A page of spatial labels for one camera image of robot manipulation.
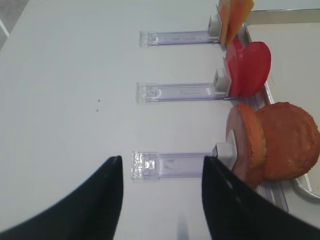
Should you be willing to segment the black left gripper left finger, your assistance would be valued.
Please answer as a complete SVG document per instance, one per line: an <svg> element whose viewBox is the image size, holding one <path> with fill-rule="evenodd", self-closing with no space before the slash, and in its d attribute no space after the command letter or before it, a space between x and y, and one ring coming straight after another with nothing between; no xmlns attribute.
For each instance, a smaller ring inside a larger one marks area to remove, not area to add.
<svg viewBox="0 0 320 240"><path fill-rule="evenodd" d="M8 230L2 240L112 240L124 195L123 160L112 156L64 199Z"/></svg>

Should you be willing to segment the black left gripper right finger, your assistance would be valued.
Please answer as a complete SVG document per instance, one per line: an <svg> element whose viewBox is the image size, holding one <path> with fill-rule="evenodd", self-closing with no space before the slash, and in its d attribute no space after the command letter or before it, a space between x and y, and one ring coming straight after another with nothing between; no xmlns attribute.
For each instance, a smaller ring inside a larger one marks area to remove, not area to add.
<svg viewBox="0 0 320 240"><path fill-rule="evenodd" d="M320 230L273 205L205 156L202 206L213 240L318 240Z"/></svg>

